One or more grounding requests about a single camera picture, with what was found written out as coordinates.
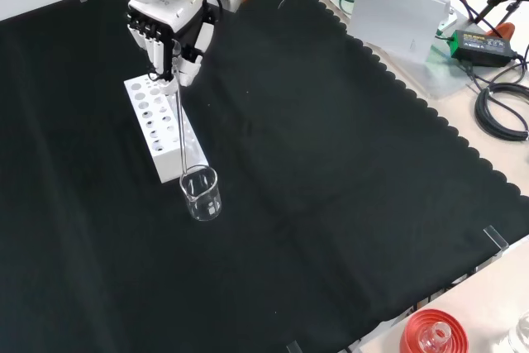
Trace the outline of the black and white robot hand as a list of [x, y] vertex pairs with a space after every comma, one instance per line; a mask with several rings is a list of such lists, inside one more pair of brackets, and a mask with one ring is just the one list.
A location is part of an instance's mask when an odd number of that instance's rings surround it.
[[167, 96], [190, 86], [217, 22], [207, 0], [132, 0], [126, 19], [136, 44], [146, 53], [148, 78]]

